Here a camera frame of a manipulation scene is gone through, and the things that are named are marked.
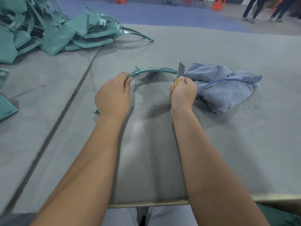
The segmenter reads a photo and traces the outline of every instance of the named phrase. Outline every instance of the gray towel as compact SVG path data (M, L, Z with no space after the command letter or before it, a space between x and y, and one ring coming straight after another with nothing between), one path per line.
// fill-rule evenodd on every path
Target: gray towel
M245 101L262 79L261 75L254 76L245 70L234 73L223 65L198 63L191 64L184 76L194 80L198 86L197 98L205 101L215 113Z

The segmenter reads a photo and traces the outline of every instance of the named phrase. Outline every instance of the white pants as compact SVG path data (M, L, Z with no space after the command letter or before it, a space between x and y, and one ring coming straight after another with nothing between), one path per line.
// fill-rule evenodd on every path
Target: white pants
M102 226L138 226L137 209L107 209ZM147 226L198 226L190 205L169 205L149 207Z

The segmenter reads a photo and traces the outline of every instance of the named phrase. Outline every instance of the person's right arm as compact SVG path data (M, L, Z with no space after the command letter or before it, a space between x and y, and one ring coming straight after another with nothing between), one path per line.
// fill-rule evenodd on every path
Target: person's right arm
M192 105L197 86L179 78L171 87L171 115L181 156L188 201L198 225L256 225L269 223L205 135Z

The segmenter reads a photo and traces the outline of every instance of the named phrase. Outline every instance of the dark pants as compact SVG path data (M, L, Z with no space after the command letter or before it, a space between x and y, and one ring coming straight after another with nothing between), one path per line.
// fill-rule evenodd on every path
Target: dark pants
M244 12L243 14L243 17L247 17L248 16L248 13L250 12L251 8L253 7L254 3L255 3L256 0L250 0L248 6L246 7L246 11ZM257 9L253 15L253 18L256 18L257 15L260 13L264 3L266 2L267 0L257 0Z
M283 2L281 2L278 5L277 9L272 14L271 18L274 18L275 16L277 16L278 13L280 13L277 18L281 19L283 17L283 15L288 11L288 9L292 5L292 3L294 3L294 2L295 2L295 0L283 0Z

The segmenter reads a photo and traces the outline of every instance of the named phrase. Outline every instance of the forearm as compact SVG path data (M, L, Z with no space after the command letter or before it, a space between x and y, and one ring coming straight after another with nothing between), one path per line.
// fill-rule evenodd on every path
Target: forearm
M122 121L100 118L31 226L100 225L107 209Z
M199 225L269 225L191 109L172 114L188 200Z

